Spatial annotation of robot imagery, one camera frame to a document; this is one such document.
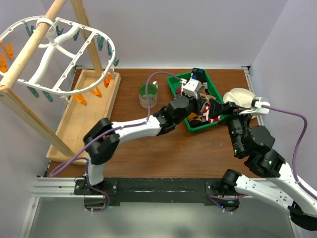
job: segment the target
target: green mug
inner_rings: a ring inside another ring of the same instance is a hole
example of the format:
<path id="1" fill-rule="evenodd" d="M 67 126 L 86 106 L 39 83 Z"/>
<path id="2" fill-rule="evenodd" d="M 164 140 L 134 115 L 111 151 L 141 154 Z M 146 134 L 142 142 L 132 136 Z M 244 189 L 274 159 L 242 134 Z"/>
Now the green mug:
<path id="1" fill-rule="evenodd" d="M 147 96 L 145 93 L 145 83 L 139 87 L 139 100 L 143 108 L 148 108 Z M 158 82 L 154 81 L 148 85 L 148 96 L 150 101 L 150 108 L 153 108 L 158 103 Z"/>

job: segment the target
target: green plastic basket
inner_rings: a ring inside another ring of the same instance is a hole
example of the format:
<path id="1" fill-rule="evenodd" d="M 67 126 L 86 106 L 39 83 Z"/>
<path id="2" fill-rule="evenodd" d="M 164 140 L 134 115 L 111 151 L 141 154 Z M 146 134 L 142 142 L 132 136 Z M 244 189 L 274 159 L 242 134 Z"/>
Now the green plastic basket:
<path id="1" fill-rule="evenodd" d="M 190 75 L 191 75 L 191 72 L 188 72 L 188 73 L 181 73 L 181 74 L 178 74 L 177 77 L 179 78 L 184 78 L 184 79 L 190 79 Z M 216 87 L 214 86 L 212 80 L 210 79 L 209 75 L 207 74 L 206 72 L 206 77 L 207 77 L 207 83 L 208 83 L 208 92 L 210 95 L 216 97 L 216 100 L 219 101 L 219 102 L 222 102 L 223 103 L 223 100 L 222 100 L 222 97 L 220 96 L 218 90 L 216 89 Z M 181 83 L 174 77 L 169 77 L 167 78 L 167 81 L 168 81 L 168 84 L 169 84 L 169 87 L 174 95 L 174 97 L 176 97 L 176 90 L 178 87 L 181 86 Z M 196 131 L 199 131 L 199 130 L 202 130 L 202 129 L 206 129 L 206 128 L 209 128 L 209 127 L 212 127 L 214 125 L 217 125 L 218 122 L 212 122 L 212 123 L 209 123 L 209 124 L 205 124 L 205 125 L 201 125 L 201 126 L 198 126 L 198 127 L 191 127 L 189 125 L 189 122 L 187 120 L 187 118 L 185 119 L 185 123 L 187 125 L 187 128 L 190 132 L 196 132 Z"/>

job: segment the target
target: gray wall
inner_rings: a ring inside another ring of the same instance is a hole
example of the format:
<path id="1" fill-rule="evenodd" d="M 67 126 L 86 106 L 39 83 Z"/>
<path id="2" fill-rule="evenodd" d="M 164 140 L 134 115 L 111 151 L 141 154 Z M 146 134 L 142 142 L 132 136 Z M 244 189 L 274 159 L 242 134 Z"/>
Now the gray wall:
<path id="1" fill-rule="evenodd" d="M 33 15 L 45 14 L 39 0 L 10 0 L 0 3 L 0 32 L 12 23 Z M 17 56 L 28 40 L 24 26 L 18 28 L 5 39 L 13 44 Z M 37 51 L 21 78 L 29 79 L 35 72 L 42 58 L 43 51 Z M 52 85 L 62 71 L 63 60 L 53 58 L 43 85 Z M 50 103 L 41 92 L 35 98 L 31 92 L 19 84 L 13 91 L 22 99 L 48 126 L 56 130 L 65 108 L 58 97 Z M 0 237 L 18 237 L 23 224 L 27 206 L 36 175 L 43 175 L 48 160 L 45 158 L 49 143 L 31 129 L 5 105 L 0 103 Z"/>
<path id="2" fill-rule="evenodd" d="M 41 2 L 49 9 L 53 0 Z M 113 40 L 119 66 L 136 68 L 251 65 L 286 2 L 84 0 L 90 25 Z M 70 1 L 59 16 L 75 20 Z M 106 51 L 100 55 L 106 63 Z M 90 66 L 88 55 L 78 64 Z"/>
<path id="3" fill-rule="evenodd" d="M 314 189 L 316 177 L 317 1 L 289 0 L 251 67 L 257 95 L 271 105 L 304 114 L 308 129 L 298 151 L 298 173 Z M 302 130 L 300 118 L 270 112 L 265 125 L 276 138 L 275 148 L 290 163 Z M 317 233 L 307 232 L 307 237 Z"/>

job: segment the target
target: brown tabletop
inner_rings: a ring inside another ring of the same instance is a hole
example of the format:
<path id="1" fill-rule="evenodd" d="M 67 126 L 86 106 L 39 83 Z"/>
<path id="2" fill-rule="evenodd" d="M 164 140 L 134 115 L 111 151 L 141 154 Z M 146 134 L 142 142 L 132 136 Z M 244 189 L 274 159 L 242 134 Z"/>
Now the brown tabletop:
<path id="1" fill-rule="evenodd" d="M 146 117 L 138 98 L 138 87 L 159 69 L 117 69 L 121 83 L 114 103 L 111 120 L 129 121 Z M 169 69 L 179 74 L 191 69 Z M 220 95 L 232 88 L 248 89 L 243 70 L 208 69 Z M 166 75 L 157 75 L 158 104 L 151 112 L 157 112 L 173 99 Z M 256 119 L 250 126 L 257 125 Z M 227 169 L 234 169 L 248 177 L 256 177 L 243 164 L 244 160 L 233 157 L 233 149 L 227 127 L 214 126 L 200 132 L 190 133 L 182 122 L 168 134 L 143 137 L 118 146 L 114 156 L 105 165 L 105 177 L 126 178 L 220 178 Z M 59 165 L 51 162 L 49 172 Z M 84 166 L 70 165 L 58 177 L 78 177 Z"/>

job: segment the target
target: orange clip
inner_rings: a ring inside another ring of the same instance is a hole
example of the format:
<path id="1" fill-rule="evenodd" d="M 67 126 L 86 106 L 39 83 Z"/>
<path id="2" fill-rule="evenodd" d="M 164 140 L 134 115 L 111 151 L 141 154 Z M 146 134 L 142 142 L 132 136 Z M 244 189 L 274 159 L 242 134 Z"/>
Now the orange clip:
<path id="1" fill-rule="evenodd" d="M 4 55 L 0 55 L 0 71 L 2 73 L 6 73 L 8 71 L 8 68 L 7 68 L 6 63 L 5 63 Z"/>
<path id="2" fill-rule="evenodd" d="M 2 44 L 2 48 L 4 50 L 4 52 L 6 53 L 6 55 L 9 57 L 10 60 L 13 59 L 13 46 L 11 43 L 8 44 L 8 48 L 6 48 L 4 42 L 2 40 L 0 40 L 1 44 Z"/>
<path id="3" fill-rule="evenodd" d="M 87 106 L 87 102 L 86 102 L 85 98 L 83 97 L 83 95 L 77 94 L 77 95 L 74 95 L 74 98 L 75 98 L 78 102 L 80 102 L 82 105 Z"/>
<path id="4" fill-rule="evenodd" d="M 104 79 L 104 86 L 106 88 L 108 88 L 109 84 L 110 84 L 110 80 L 111 80 L 111 74 L 108 75 L 107 79 Z"/>
<path id="5" fill-rule="evenodd" d="M 99 98 L 102 98 L 102 97 L 103 97 L 103 95 L 101 94 L 101 92 L 100 92 L 100 90 L 99 90 L 98 87 L 96 87 L 96 91 L 92 89 L 92 90 L 90 90 L 90 92 L 91 92 L 92 94 L 96 95 L 96 96 L 99 97 Z"/>

